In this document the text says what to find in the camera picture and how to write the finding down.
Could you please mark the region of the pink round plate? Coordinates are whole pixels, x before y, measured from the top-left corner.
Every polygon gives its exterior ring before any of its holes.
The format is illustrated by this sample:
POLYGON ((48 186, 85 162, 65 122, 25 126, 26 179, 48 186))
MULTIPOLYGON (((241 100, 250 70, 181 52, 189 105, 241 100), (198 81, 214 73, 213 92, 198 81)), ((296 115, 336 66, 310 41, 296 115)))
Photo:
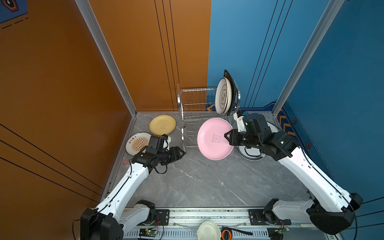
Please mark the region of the pink round plate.
POLYGON ((232 129, 232 126, 222 118, 206 120, 200 127, 197 137, 200 152, 213 161, 226 158, 234 147, 224 135, 232 129))

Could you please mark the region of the white plate green red rim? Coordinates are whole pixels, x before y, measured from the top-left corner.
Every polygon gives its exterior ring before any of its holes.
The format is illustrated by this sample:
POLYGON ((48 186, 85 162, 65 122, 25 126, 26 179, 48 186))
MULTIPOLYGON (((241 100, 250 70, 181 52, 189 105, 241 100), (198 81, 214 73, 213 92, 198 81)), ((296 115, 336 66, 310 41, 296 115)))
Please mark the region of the white plate green red rim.
POLYGON ((260 161, 265 157, 265 154, 262 153, 257 148, 247 148, 246 146, 236 146, 236 151, 242 158, 251 162, 260 161))

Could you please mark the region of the white plate green cloud outline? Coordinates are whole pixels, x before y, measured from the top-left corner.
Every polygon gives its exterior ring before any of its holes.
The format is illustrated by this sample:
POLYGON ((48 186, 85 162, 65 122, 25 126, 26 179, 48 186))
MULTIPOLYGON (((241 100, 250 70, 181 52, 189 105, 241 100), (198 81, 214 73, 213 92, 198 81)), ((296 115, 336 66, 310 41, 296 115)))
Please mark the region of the white plate green cloud outline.
POLYGON ((227 105, 227 82, 223 77, 217 86, 215 95, 215 108, 218 115, 223 115, 226 112, 227 105))

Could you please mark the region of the white plate red characters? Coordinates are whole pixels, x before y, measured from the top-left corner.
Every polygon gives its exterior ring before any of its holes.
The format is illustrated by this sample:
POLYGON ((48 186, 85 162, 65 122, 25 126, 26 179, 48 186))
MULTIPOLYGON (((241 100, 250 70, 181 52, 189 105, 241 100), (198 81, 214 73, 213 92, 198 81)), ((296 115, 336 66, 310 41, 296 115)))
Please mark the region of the white plate red characters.
POLYGON ((281 131, 281 130, 280 130, 278 127, 276 127, 274 124, 272 124, 272 123, 270 123, 270 122, 267 122, 267 124, 268 124, 268 126, 270 127, 272 133, 278 133, 278 132, 281 131))

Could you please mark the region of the chrome two-tier dish rack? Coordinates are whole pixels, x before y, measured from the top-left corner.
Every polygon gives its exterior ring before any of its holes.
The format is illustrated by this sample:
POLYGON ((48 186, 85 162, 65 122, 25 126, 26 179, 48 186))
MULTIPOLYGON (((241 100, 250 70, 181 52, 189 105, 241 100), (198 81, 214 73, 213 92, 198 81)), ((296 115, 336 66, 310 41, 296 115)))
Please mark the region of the chrome two-tier dish rack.
POLYGON ((179 114, 182 119, 183 149, 198 146, 197 137, 201 125, 211 118, 223 118, 228 122, 233 121, 233 114, 218 115, 215 108, 216 88, 182 89, 177 86, 179 114))

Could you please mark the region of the black square floral plate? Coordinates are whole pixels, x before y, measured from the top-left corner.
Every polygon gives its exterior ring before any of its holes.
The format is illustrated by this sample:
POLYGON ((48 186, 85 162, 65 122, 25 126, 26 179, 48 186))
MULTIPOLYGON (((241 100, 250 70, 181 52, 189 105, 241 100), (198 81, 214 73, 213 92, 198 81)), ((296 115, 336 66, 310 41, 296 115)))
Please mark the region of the black square floral plate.
POLYGON ((226 112, 226 115, 230 116, 232 115, 232 111, 236 112, 239 110, 241 93, 240 93, 240 90, 238 89, 237 83, 233 80, 228 70, 224 71, 224 77, 230 81, 231 88, 232 88, 232 98, 231 98, 230 109, 226 112))

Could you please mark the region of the cream round plate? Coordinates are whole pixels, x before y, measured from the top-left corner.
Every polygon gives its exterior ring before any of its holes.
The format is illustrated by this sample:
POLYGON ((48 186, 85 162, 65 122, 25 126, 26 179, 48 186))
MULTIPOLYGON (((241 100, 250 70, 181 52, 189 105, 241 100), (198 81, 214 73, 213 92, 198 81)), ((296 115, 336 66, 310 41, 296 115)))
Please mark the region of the cream round plate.
POLYGON ((229 115, 230 114, 230 111, 231 111, 231 105, 232 105, 232 97, 233 97, 233 88, 232 88, 232 84, 231 84, 231 81, 226 78, 226 82, 227 82, 227 105, 226 105, 226 112, 225 114, 226 115, 229 115))

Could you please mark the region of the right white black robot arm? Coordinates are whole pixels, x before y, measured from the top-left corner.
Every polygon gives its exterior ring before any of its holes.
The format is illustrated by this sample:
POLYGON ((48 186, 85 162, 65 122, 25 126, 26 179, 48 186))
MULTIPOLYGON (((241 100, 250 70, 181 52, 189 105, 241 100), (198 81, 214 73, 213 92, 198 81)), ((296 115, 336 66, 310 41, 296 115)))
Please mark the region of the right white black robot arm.
POLYGON ((225 133, 231 146, 259 149, 290 170, 314 196, 305 202, 272 199, 263 210, 265 222, 285 220, 312 223, 328 235, 337 235, 356 225, 356 210, 363 202, 327 176, 305 153, 299 142, 286 132, 272 132, 261 114, 238 111, 233 115, 237 128, 225 133))

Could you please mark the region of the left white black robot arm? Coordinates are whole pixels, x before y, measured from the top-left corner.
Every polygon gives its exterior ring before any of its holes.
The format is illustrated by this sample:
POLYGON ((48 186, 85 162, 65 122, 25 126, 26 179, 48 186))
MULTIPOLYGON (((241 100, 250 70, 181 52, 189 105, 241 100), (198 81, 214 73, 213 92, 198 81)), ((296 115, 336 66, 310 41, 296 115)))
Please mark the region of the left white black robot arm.
POLYGON ((156 220, 156 205, 140 200, 125 212, 126 205, 140 184, 157 166, 167 167, 180 160, 185 151, 170 147, 167 135, 151 136, 149 144, 143 147, 129 161, 130 168, 106 198, 95 208, 86 209, 78 219, 80 240, 121 240, 126 231, 139 224, 149 225, 156 220))

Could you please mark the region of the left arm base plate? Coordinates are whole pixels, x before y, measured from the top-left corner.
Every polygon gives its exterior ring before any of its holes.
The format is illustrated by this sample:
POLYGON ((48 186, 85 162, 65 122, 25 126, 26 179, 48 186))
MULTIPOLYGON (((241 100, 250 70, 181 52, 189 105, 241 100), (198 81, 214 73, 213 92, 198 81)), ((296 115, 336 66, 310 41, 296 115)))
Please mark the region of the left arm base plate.
POLYGON ((138 226, 155 226, 158 221, 161 222, 160 225, 168 226, 170 220, 170 210, 169 209, 156 209, 155 217, 150 222, 146 221, 144 223, 138 224, 138 226))

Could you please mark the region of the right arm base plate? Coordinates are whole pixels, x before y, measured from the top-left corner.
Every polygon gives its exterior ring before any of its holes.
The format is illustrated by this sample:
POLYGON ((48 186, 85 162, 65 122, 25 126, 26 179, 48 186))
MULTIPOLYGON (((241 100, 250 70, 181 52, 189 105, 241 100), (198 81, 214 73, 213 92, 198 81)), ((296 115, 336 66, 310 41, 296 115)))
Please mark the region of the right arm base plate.
POLYGON ((252 226, 289 226, 292 224, 291 220, 278 219, 272 211, 265 212, 263 209, 250 209, 248 214, 252 226))

